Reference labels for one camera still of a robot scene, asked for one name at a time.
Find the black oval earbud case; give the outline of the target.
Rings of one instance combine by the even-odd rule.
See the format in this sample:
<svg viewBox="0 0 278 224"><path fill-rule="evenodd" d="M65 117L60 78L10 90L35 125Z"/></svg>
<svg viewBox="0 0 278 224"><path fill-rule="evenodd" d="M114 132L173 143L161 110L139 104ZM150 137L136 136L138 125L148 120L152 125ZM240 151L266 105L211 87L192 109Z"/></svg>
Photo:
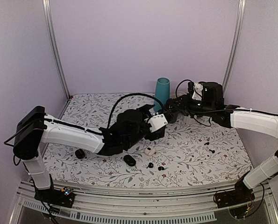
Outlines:
<svg viewBox="0 0 278 224"><path fill-rule="evenodd" d="M132 156L128 155L128 154L123 157L123 160L130 167L133 167L133 166L136 165L135 159Z"/></svg>

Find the cream open earbud case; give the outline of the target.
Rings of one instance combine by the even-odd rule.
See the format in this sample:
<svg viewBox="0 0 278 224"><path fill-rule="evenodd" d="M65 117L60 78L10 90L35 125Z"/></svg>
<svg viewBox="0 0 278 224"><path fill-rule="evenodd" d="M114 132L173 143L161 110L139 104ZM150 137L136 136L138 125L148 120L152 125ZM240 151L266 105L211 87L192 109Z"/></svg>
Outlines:
<svg viewBox="0 0 278 224"><path fill-rule="evenodd" d="M147 147L147 148L145 148L145 150L144 150L144 153L145 153L147 156L152 156L155 152L156 152L156 150L155 150L155 148L153 148L153 147Z"/></svg>

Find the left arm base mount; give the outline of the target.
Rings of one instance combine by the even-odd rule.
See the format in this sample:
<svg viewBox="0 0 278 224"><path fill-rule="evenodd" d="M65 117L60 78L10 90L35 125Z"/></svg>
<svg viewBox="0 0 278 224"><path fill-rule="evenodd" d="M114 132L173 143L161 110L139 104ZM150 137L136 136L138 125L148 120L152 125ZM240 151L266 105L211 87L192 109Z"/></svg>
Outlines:
<svg viewBox="0 0 278 224"><path fill-rule="evenodd" d="M35 188L35 199L48 205L72 208L75 196L74 193L67 193L66 190L62 191L54 188L39 190Z"/></svg>

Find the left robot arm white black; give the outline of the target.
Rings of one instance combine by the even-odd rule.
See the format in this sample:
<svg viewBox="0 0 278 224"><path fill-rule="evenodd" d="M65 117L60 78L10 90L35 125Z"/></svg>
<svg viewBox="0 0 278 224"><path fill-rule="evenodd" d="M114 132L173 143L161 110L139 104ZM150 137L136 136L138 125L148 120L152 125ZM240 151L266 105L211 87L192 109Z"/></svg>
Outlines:
<svg viewBox="0 0 278 224"><path fill-rule="evenodd" d="M55 119L42 106L35 107L17 125L14 155L25 164L35 186L49 203L59 198L39 152L41 143L54 143L84 149L101 156L128 151L141 139L164 137L168 124L163 113L151 114L152 105L129 109L118 114L109 128L90 130L86 127Z"/></svg>

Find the left aluminium frame post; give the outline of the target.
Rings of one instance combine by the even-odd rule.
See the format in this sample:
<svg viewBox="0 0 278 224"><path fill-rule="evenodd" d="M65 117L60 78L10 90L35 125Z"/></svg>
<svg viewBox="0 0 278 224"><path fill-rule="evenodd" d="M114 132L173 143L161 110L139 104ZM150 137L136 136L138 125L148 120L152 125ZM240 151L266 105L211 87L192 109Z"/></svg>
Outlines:
<svg viewBox="0 0 278 224"><path fill-rule="evenodd" d="M48 31L48 35L49 35L49 39L50 39L50 45L51 45L52 54L53 54L53 57L55 60L60 84L64 91L65 97L67 99L70 99L70 92L69 92L68 84L67 84L67 81L66 81L66 78L64 75L64 70L63 70L60 54L59 54L58 47L57 47L56 35L55 35L55 30L54 30L53 20L52 20L52 13L51 13L51 8L50 8L50 0L43 0L42 3L43 3L43 13L44 13L44 17L45 17L46 27L47 27L47 31Z"/></svg>

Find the right aluminium frame post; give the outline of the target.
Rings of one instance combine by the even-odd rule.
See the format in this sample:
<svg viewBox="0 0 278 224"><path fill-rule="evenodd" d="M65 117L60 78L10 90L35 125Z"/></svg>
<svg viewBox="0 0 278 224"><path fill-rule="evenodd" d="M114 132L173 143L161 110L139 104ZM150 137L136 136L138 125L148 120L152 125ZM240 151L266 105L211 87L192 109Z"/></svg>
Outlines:
<svg viewBox="0 0 278 224"><path fill-rule="evenodd" d="M237 9L237 15L236 15L236 21L235 21L235 29L233 34L233 40L231 44L230 54L226 66L226 71L224 74L224 78L222 81L222 88L223 88L223 95L226 96L227 87L230 82L234 62L235 62L235 56L239 44L239 39L242 31L243 26L243 19L244 19L244 12L245 12L245 6L246 6L246 0L239 0L238 1L238 9Z"/></svg>

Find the black earbud charging case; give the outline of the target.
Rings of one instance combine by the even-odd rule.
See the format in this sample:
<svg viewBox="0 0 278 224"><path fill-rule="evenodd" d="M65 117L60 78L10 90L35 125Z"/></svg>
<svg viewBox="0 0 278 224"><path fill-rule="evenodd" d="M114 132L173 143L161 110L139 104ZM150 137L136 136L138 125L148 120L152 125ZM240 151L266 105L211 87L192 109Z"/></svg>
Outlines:
<svg viewBox="0 0 278 224"><path fill-rule="evenodd" d="M75 155L78 159L85 158L85 152L82 149L78 149L75 151Z"/></svg>

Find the teal tall vase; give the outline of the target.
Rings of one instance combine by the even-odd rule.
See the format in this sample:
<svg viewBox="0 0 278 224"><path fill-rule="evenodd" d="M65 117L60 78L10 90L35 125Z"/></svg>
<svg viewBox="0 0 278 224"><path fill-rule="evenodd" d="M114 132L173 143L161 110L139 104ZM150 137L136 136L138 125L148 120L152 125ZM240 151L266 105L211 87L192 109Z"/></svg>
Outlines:
<svg viewBox="0 0 278 224"><path fill-rule="evenodd" d="M170 98L170 81L165 77L157 80L155 89L155 98L157 98L163 105Z"/></svg>

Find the front aluminium rail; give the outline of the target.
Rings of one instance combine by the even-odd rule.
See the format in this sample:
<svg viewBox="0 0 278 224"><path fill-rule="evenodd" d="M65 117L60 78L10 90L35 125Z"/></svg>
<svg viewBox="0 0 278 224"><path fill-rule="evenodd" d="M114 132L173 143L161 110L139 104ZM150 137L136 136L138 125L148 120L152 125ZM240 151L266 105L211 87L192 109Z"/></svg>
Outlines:
<svg viewBox="0 0 278 224"><path fill-rule="evenodd" d="M10 216L12 224L278 224L278 208L268 183L256 187L255 200L220 208L216 193L234 183L178 188L132 189L72 185L71 208L43 204L22 181Z"/></svg>

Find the floral patterned table mat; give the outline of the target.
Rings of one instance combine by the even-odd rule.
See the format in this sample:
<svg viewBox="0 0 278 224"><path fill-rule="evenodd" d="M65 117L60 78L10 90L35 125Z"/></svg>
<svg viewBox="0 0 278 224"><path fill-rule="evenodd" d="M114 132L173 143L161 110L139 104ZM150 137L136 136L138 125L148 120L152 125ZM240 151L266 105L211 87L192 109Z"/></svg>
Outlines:
<svg viewBox="0 0 278 224"><path fill-rule="evenodd" d="M43 156L47 171L57 181L121 188L173 188L237 181L252 169L235 129L220 127L208 118L185 122L182 116L169 124L165 136L141 140L127 154L101 158L85 151L50 144Z"/></svg>

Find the aluminium frame post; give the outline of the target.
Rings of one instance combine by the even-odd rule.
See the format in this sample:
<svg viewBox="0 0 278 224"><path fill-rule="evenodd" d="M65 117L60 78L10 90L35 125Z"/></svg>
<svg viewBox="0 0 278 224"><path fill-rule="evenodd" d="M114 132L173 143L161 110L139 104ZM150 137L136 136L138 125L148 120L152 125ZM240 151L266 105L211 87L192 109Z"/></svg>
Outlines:
<svg viewBox="0 0 278 224"><path fill-rule="evenodd" d="M243 19L244 19L244 12L245 12L245 6L246 6L246 0L239 0L238 1L238 9L237 9L237 15L236 15L236 21L235 21L235 29L233 34L233 40L231 44L230 54L226 66L226 71L224 74L224 78L222 81L222 88L223 88L223 95L226 96L227 87L230 82L234 62L235 62L235 56L239 44L239 39L242 31L243 26Z"/></svg>
<svg viewBox="0 0 278 224"><path fill-rule="evenodd" d="M56 35L55 35L55 30L54 30L53 20L52 20L52 13L51 13L51 8L50 8L50 0L43 0L42 3L43 3L43 13L44 13L44 17L45 17L46 27L47 27L47 31L48 31L48 35L49 35L49 39L50 39L50 45L51 45L52 54L53 54L53 57L55 60L60 84L64 91L65 97L67 99L70 99L70 92L69 92L68 84L67 84L67 81L66 81L66 78L64 75L64 70L63 70L60 54L59 54L58 47L57 47Z"/></svg>

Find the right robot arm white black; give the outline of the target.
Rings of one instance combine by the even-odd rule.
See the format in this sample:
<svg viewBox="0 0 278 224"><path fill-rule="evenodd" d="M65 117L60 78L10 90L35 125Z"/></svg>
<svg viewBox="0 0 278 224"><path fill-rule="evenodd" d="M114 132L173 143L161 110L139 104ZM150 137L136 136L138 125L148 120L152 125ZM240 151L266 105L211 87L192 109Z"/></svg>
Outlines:
<svg viewBox="0 0 278 224"><path fill-rule="evenodd" d="M278 139L278 114L246 109L238 105L225 105L222 85L216 82L195 83L188 80L188 93L168 99L165 107L184 116L207 116L225 128L244 129L263 133ZM241 203L249 196L249 189L278 174L278 150L259 166L246 173L231 192L231 200Z"/></svg>

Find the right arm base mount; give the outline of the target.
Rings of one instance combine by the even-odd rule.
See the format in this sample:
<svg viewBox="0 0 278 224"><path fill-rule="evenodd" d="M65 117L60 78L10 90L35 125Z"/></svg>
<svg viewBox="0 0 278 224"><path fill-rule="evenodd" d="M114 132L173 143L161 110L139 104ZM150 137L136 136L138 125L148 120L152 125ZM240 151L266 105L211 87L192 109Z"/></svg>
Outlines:
<svg viewBox="0 0 278 224"><path fill-rule="evenodd" d="M243 182L237 182L235 188L230 191L218 191L213 196L213 201L218 208L224 208L241 203L251 202L255 199L252 189L245 186Z"/></svg>

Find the dark grey mug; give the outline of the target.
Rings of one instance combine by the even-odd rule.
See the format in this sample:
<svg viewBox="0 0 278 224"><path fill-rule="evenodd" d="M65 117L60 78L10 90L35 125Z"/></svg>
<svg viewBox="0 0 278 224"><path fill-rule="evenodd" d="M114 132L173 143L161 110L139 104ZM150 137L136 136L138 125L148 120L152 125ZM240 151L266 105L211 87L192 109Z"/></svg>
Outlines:
<svg viewBox="0 0 278 224"><path fill-rule="evenodd" d="M171 111L168 111L165 113L165 117L166 117L166 120L169 124L173 124L177 121L177 118L178 118L178 112L171 112Z"/></svg>

